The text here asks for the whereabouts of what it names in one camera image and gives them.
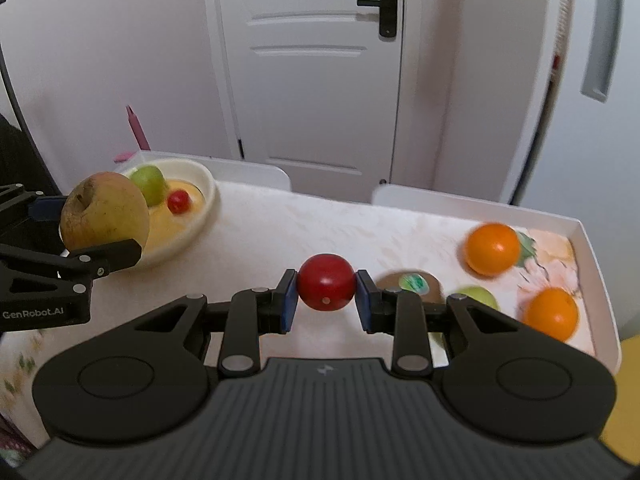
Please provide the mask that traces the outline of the brown kiwi with sticker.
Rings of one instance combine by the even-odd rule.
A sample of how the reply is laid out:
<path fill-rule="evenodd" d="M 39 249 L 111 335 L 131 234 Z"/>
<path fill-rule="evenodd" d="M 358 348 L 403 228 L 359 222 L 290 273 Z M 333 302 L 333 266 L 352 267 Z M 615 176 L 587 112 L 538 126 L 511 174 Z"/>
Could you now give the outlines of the brown kiwi with sticker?
<path fill-rule="evenodd" d="M 400 288 L 415 292 L 423 302 L 441 304 L 442 285 L 433 274 L 422 270 L 402 269 L 381 275 L 375 280 L 379 289 Z"/>

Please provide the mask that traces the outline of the pink plastic object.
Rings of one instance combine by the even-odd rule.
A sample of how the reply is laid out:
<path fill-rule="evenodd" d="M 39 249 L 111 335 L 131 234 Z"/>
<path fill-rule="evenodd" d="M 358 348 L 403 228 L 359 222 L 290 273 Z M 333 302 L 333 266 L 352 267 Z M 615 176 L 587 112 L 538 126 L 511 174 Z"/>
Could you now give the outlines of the pink plastic object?
<path fill-rule="evenodd" d="M 146 138 L 146 135 L 144 134 L 137 114 L 129 105 L 126 106 L 126 112 L 128 124 L 132 134 L 134 135 L 134 140 L 136 140 L 137 142 L 138 150 L 149 151 L 151 147 L 148 139 Z M 126 162 L 127 160 L 129 160 L 132 156 L 134 156 L 134 152 L 122 152 L 114 158 L 114 163 L 121 164 L 122 162 Z"/>

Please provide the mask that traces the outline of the green apple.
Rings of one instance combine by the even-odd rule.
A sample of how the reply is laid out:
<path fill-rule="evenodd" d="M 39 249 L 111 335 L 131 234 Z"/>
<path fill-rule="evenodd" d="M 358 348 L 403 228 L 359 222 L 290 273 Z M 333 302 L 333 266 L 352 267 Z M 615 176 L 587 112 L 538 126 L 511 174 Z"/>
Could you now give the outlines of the green apple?
<path fill-rule="evenodd" d="M 141 166 L 130 174 L 129 179 L 141 191 L 146 201 L 146 206 L 157 206 L 165 199 L 168 184 L 157 166 Z"/>
<path fill-rule="evenodd" d="M 455 294 L 468 296 L 475 301 L 484 304 L 491 309 L 496 311 L 500 311 L 500 306 L 498 304 L 497 298 L 485 287 L 480 285 L 468 285 L 459 287 L 454 291 Z M 430 335 L 430 341 L 437 344 L 440 348 L 445 348 L 444 338 L 442 338 L 442 333 L 432 333 Z"/>

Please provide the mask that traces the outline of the large yellow-brown apple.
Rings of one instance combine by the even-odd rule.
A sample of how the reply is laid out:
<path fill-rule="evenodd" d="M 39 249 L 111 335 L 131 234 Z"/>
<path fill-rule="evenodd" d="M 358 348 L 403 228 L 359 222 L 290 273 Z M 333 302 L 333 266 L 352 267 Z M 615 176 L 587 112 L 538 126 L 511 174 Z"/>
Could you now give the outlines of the large yellow-brown apple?
<path fill-rule="evenodd" d="M 99 172 L 76 185 L 62 209 L 60 232 L 69 252 L 135 240 L 144 247 L 150 214 L 143 194 L 117 172 Z"/>

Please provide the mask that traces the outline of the white panel door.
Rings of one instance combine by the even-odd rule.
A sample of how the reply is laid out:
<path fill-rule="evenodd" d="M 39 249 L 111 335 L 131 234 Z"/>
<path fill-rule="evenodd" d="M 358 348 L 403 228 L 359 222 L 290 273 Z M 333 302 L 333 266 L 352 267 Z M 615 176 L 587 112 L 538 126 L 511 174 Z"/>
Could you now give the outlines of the white panel door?
<path fill-rule="evenodd" d="M 214 0 L 234 133 L 299 193 L 365 202 L 392 170 L 402 52 L 357 0 Z"/>

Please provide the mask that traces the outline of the yellow chair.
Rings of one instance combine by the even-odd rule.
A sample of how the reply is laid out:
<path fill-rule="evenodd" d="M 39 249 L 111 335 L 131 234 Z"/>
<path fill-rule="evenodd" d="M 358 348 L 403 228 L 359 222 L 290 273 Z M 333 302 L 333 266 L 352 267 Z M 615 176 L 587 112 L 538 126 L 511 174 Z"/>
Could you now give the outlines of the yellow chair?
<path fill-rule="evenodd" d="M 602 442 L 631 465 L 640 458 L 640 335 L 622 342 L 622 365 L 615 376 L 617 396 L 601 434 Z"/>

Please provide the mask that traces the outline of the large orange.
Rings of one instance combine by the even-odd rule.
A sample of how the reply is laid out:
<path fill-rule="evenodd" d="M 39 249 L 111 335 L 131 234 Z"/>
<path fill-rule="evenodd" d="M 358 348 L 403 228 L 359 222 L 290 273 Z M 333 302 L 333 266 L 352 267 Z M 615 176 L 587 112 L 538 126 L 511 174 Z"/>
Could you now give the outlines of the large orange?
<path fill-rule="evenodd" d="M 480 276 L 495 278 L 515 266 L 521 246 L 514 229 L 502 223 L 484 223 L 466 237 L 463 255 L 468 267 Z"/>
<path fill-rule="evenodd" d="M 562 288 L 549 287 L 529 301 L 523 323 L 559 341 L 568 341 L 577 330 L 579 310 L 574 297 Z"/>

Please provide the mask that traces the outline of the red cherry tomato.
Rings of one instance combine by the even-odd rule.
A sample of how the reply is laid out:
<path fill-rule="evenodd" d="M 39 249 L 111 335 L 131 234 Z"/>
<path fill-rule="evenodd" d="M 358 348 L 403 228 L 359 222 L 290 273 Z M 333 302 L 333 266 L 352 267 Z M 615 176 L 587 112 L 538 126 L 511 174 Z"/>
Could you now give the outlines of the red cherry tomato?
<path fill-rule="evenodd" d="M 355 295 L 355 271 L 341 256 L 315 255 L 300 267 L 296 288 L 299 298 L 307 307 L 317 311 L 340 310 Z"/>
<path fill-rule="evenodd" d="M 185 214 L 191 209 L 190 194 L 182 188 L 172 190 L 167 196 L 166 205 L 172 214 Z"/>

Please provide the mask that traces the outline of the floral tablecloth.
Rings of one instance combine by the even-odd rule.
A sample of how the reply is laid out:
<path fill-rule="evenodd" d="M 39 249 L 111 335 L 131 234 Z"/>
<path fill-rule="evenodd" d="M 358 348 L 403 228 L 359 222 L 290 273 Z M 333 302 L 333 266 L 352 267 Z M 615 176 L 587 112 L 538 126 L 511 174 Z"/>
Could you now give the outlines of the floral tablecloth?
<path fill-rule="evenodd" d="M 127 270 L 94 285 L 89 323 L 6 335 L 1 344 L 1 411 L 34 445 L 47 435 L 32 402 L 38 367 L 78 342 L 190 292 L 224 301 L 277 284 L 284 270 L 317 254 L 337 254 L 374 278 L 400 270 L 434 275 L 445 294 L 476 285 L 463 244 L 476 226 L 499 222 L 524 233 L 521 266 L 485 282 L 502 312 L 519 316 L 547 287 L 575 296 L 579 324 L 570 342 L 597 354 L 591 325 L 601 284 L 582 226 L 555 214 L 410 188 L 383 186 L 370 205 L 224 183 L 213 218 L 175 258 Z"/>

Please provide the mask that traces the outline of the white wardrobe door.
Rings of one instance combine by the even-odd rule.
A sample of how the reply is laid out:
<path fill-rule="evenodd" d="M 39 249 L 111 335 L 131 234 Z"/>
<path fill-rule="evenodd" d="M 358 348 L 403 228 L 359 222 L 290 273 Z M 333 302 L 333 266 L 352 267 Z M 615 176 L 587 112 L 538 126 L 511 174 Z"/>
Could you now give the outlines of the white wardrobe door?
<path fill-rule="evenodd" d="M 582 94 L 594 10 L 596 0 L 572 0 L 560 72 L 513 200 L 582 222 L 627 339 L 639 331 L 639 0 L 624 0 L 604 103 Z"/>

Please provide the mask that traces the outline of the green apple front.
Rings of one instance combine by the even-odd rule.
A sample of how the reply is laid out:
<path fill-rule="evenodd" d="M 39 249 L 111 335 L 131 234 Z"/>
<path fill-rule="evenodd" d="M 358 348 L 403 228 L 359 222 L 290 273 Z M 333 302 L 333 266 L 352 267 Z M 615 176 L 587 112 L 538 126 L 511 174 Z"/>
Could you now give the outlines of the green apple front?
<path fill-rule="evenodd" d="M 141 166 L 130 174 L 129 179 L 141 191 L 146 201 L 146 206 L 157 206 L 165 199 L 168 184 L 157 166 Z"/>

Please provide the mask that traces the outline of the cream bowl with bear print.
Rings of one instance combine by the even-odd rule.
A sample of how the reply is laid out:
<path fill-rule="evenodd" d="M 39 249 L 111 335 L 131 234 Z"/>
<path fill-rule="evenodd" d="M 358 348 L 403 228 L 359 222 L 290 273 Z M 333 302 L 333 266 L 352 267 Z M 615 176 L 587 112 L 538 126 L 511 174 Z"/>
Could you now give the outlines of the cream bowl with bear print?
<path fill-rule="evenodd" d="M 142 256 L 134 270 L 157 266 L 181 254 L 206 225 L 218 198 L 218 185 L 213 174 L 200 162 L 187 158 L 160 158 L 150 162 L 135 162 L 119 169 L 126 177 L 137 168 L 153 165 L 160 168 L 168 190 L 165 199 L 150 207 L 150 232 Z M 190 194 L 191 209 L 185 214 L 172 214 L 166 205 L 168 194 L 182 188 Z"/>

